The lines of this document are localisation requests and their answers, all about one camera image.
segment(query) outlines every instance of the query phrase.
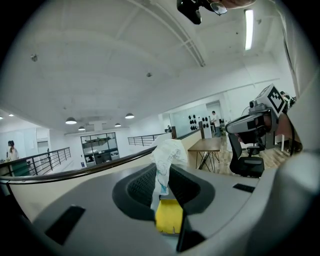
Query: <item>yellow object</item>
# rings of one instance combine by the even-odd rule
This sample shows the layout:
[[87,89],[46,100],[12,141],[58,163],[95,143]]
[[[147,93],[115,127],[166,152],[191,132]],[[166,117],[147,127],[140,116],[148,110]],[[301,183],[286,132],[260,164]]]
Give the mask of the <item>yellow object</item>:
[[183,209],[176,199],[160,200],[155,213],[156,229],[163,233],[179,234],[182,216]]

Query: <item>wooden post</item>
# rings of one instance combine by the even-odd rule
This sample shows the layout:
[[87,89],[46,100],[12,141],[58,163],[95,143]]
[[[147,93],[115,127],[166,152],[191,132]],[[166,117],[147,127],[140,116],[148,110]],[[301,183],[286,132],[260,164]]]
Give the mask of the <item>wooden post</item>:
[[204,130],[204,127],[202,125],[202,121],[199,122],[199,129],[200,129],[200,132],[201,132],[201,139],[204,139],[205,138],[205,130]]
[[171,135],[172,135],[172,139],[176,139],[177,138],[177,131],[176,131],[176,127],[175,126],[172,126],[171,127]]

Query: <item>tabletop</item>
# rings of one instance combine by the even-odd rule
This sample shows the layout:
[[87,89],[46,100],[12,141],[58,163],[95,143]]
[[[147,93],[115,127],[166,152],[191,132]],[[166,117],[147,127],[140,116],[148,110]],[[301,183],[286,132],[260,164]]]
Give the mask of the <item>tabletop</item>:
[[188,151],[198,152],[219,152],[221,147],[221,138],[202,138],[199,139]]

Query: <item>window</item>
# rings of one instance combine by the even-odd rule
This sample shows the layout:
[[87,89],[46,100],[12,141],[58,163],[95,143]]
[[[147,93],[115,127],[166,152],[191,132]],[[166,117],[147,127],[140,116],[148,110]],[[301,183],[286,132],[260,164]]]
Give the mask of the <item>window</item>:
[[88,167],[119,158],[115,132],[82,136],[81,143]]

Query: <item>office chair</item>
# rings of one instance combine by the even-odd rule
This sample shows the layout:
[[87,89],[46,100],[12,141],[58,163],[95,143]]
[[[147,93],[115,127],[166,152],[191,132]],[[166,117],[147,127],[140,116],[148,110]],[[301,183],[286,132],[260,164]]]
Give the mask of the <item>office chair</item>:
[[238,141],[238,137],[229,133],[229,140],[232,147],[232,160],[230,170],[241,176],[251,176],[255,178],[261,177],[265,170],[264,160],[261,157],[251,157],[254,150],[258,150],[259,146],[248,146],[249,157],[241,157],[242,148]]

